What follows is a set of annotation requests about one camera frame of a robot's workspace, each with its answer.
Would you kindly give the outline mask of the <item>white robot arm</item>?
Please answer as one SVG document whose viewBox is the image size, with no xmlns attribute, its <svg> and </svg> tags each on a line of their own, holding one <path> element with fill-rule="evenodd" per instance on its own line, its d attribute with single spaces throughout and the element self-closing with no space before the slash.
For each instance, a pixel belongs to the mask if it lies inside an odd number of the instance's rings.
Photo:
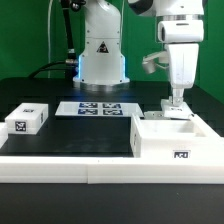
<svg viewBox="0 0 224 224">
<path fill-rule="evenodd" d="M 178 107 L 183 94 L 193 86 L 199 43 L 204 38 L 202 16 L 207 0 L 126 0 L 138 16 L 155 17 L 157 38 L 164 50 L 143 59 L 144 69 L 155 71 L 156 59 L 168 65 L 172 95 Z M 85 10 L 85 49 L 79 56 L 74 82 L 86 87 L 112 87 L 128 83 L 121 53 L 121 14 L 106 0 L 60 0 L 66 34 L 72 37 L 69 12 Z"/>
</svg>

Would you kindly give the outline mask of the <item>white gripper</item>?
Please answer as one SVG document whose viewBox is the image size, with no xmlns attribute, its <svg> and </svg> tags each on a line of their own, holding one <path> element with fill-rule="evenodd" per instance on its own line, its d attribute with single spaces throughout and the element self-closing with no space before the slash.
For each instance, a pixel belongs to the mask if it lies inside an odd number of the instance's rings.
<svg viewBox="0 0 224 224">
<path fill-rule="evenodd" d="M 199 42 L 204 38 L 202 20 L 174 20 L 158 23 L 158 39 L 168 54 L 172 104 L 180 106 L 186 88 L 194 84 Z"/>
</svg>

